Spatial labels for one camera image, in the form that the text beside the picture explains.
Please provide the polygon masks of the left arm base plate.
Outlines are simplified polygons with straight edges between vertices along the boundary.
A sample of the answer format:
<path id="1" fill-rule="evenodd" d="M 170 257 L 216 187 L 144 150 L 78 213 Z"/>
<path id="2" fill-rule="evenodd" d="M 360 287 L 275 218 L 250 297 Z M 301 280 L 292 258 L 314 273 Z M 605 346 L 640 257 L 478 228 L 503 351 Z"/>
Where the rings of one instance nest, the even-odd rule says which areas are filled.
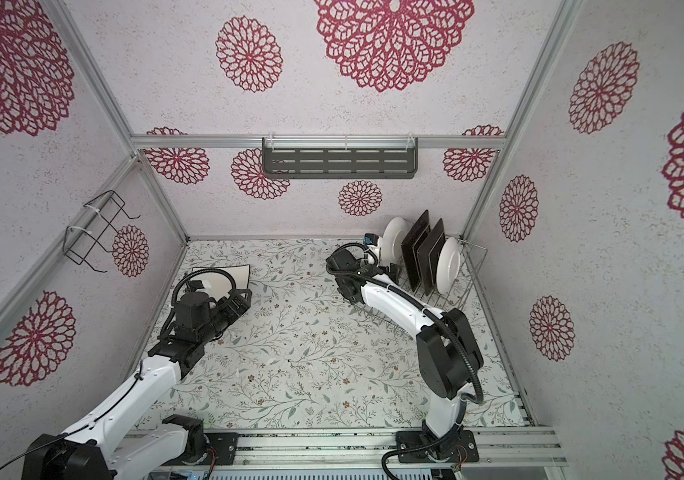
<path id="1" fill-rule="evenodd" d="M 162 464 L 163 467 L 232 466 L 235 463 L 239 434 L 204 432 L 203 443 L 196 440 L 192 453 L 183 453 Z"/>

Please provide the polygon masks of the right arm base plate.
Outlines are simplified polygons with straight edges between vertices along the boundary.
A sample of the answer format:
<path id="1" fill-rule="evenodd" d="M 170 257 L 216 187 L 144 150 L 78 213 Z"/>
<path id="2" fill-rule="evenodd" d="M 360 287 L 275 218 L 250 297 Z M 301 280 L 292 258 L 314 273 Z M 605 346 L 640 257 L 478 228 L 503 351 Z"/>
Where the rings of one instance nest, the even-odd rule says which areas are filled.
<path id="1" fill-rule="evenodd" d="M 422 447 L 436 437 L 416 430 L 402 430 L 395 435 L 398 450 Z M 473 433 L 461 429 L 458 433 L 451 433 L 449 438 L 439 445 L 429 449 L 422 449 L 408 453 L 399 453 L 398 461 L 403 464 L 416 463 L 476 463 L 480 459 L 479 450 Z"/>

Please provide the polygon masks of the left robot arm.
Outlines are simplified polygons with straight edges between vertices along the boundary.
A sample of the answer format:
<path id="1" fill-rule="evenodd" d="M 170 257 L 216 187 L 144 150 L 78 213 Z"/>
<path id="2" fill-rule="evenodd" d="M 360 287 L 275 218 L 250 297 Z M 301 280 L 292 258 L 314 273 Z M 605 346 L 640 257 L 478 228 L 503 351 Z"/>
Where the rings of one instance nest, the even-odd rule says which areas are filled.
<path id="1" fill-rule="evenodd" d="M 172 415 L 132 445 L 122 441 L 143 414 L 180 383 L 221 336 L 250 308 L 252 292 L 233 289 L 213 302 L 203 292 L 185 294 L 176 304 L 179 334 L 156 344 L 132 377 L 94 410 L 54 436 L 38 437 L 24 455 L 25 479 L 142 479 L 176 461 L 201 464 L 210 441 L 200 420 Z"/>

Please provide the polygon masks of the large black square plate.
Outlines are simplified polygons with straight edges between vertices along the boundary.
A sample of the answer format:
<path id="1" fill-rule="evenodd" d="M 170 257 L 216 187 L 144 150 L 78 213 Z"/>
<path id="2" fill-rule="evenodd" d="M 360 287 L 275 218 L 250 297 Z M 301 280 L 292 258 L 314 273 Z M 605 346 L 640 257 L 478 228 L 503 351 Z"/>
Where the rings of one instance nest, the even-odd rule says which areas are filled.
<path id="1" fill-rule="evenodd" d="M 409 286 L 416 290 L 421 282 L 417 252 L 431 231 L 429 211 L 425 210 L 401 243 Z"/>

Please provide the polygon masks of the white square plate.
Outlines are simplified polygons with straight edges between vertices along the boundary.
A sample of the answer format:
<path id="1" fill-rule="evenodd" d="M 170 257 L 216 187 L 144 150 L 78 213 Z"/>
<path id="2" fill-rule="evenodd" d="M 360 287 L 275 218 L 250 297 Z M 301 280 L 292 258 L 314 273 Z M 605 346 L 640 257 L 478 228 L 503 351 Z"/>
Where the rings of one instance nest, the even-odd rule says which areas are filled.
<path id="1" fill-rule="evenodd" d="M 189 282 L 189 287 L 204 291 L 214 300 L 227 298 L 233 288 L 249 289 L 251 266 L 248 264 L 219 267 L 224 273 L 204 272 Z"/>

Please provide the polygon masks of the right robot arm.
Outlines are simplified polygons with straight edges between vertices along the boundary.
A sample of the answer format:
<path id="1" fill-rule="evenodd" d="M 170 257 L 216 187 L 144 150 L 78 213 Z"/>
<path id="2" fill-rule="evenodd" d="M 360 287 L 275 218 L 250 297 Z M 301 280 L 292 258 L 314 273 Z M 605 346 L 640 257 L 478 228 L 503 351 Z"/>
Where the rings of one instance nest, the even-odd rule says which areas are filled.
<path id="1" fill-rule="evenodd" d="M 431 392 L 421 442 L 434 458 L 447 457 L 464 430 L 467 405 L 485 402 L 484 359 L 467 316 L 425 304 L 398 286 L 364 244 L 337 248 L 326 271 L 345 300 L 378 311 L 416 342 L 420 375 Z"/>

